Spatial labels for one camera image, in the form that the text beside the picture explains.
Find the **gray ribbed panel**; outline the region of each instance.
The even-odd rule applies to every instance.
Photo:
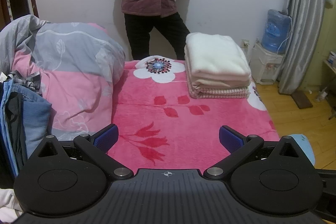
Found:
[[[323,224],[306,213],[274,218],[246,209],[222,182],[199,176],[197,170],[141,169],[129,180],[113,183],[93,206],[75,216],[42,219],[25,214],[17,224]]]

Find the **silver bolt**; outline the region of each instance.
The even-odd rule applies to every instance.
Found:
[[[131,170],[125,167],[117,168],[114,170],[114,174],[121,178],[128,176],[130,173],[131,173]]]
[[[212,176],[219,176],[219,175],[223,174],[223,169],[219,168],[219,167],[210,167],[207,170],[207,173],[209,175],[212,175]]]

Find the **blue water bottle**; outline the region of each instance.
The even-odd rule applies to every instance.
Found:
[[[282,54],[286,50],[286,44],[291,28],[291,18],[276,10],[269,10],[267,26],[261,41],[261,45],[268,51]]]

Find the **gray curtain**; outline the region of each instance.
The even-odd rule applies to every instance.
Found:
[[[292,31],[280,74],[279,92],[292,94],[301,84],[315,50],[325,0],[287,0],[284,12],[292,17]]]

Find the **plaid shirt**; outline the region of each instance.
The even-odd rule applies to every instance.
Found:
[[[41,75],[40,72],[37,71],[31,75],[28,75],[27,78],[23,78],[22,75],[16,70],[11,72],[7,76],[7,80],[13,79],[13,83],[17,85],[24,86],[35,93],[41,95],[40,87],[41,87]]]

